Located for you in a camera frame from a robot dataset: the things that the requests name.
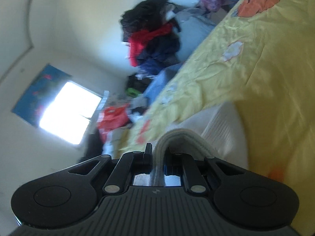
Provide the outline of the red plastic bag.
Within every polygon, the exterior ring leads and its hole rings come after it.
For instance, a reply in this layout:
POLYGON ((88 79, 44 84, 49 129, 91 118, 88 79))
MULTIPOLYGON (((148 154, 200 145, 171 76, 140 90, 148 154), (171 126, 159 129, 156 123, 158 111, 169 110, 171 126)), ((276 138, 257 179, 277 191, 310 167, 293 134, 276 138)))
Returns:
POLYGON ((107 107, 98 117, 97 129, 103 143, 106 142, 107 134, 117 128, 128 124, 127 104, 120 107, 107 107))

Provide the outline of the light blue knit garment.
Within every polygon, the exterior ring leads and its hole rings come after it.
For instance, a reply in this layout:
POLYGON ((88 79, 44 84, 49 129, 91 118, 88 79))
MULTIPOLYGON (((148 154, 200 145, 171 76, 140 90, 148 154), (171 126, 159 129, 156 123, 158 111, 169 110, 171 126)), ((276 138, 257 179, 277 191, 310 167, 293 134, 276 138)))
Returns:
POLYGON ((148 106, 152 105, 160 92, 164 89, 167 83, 174 78, 183 63, 171 65, 164 68, 149 84, 144 91, 143 96, 147 99, 148 106))

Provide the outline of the window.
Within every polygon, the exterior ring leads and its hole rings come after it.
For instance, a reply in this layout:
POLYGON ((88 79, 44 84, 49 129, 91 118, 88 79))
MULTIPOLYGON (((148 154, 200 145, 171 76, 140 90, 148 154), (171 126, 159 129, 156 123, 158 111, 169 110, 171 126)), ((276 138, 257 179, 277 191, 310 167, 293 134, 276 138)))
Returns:
POLYGON ((79 145, 101 97, 68 81, 45 109, 39 127, 72 145, 79 145))

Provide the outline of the red jacket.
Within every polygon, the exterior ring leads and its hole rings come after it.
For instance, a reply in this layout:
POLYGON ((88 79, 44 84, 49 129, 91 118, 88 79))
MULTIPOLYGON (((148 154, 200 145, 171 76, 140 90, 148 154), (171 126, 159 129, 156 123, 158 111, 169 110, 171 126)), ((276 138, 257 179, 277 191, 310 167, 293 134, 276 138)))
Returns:
POLYGON ((148 31, 147 29, 134 32, 129 38, 129 61, 132 67, 137 67, 137 56, 140 55, 147 44, 155 37, 164 36, 172 32, 173 25, 166 23, 155 31, 148 31))

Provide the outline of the white knit sweater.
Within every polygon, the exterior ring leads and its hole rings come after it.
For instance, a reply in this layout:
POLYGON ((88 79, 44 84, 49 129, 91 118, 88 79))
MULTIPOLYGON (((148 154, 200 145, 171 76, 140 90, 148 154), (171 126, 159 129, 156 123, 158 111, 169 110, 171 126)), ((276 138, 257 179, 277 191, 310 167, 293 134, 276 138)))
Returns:
POLYGON ((171 124, 154 144, 150 186, 165 186, 164 157, 167 150, 195 160, 219 158, 249 168, 245 130, 235 105, 225 102, 204 109, 179 124, 171 124))

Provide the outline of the pile of dark clothes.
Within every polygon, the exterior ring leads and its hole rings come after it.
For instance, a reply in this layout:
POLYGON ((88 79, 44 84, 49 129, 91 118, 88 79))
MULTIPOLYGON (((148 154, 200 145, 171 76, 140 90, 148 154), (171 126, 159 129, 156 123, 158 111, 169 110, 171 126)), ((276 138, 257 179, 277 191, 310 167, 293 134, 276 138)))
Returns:
POLYGON ((181 27, 169 0, 145 0, 123 13, 122 41, 129 46, 129 62, 134 68, 158 75, 177 63, 181 27))

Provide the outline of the yellow floral bedspread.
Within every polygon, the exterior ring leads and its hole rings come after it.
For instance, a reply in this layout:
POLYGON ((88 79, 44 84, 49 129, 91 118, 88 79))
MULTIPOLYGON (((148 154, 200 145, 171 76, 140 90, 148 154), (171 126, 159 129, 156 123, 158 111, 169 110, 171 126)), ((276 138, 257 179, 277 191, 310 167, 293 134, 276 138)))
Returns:
POLYGON ((313 235, 314 0, 280 0, 250 18, 230 12, 122 139, 119 154, 225 101, 242 119, 250 170, 298 194, 293 228, 313 235))

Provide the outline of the blue floral window blind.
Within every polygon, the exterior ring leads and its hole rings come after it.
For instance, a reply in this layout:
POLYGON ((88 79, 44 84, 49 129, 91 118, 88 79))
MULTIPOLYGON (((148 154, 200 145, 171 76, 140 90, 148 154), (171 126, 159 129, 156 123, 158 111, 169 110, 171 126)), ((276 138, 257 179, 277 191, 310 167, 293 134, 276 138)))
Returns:
POLYGON ((70 79, 71 75, 46 65, 21 95, 12 112, 38 127, 44 111, 70 79))

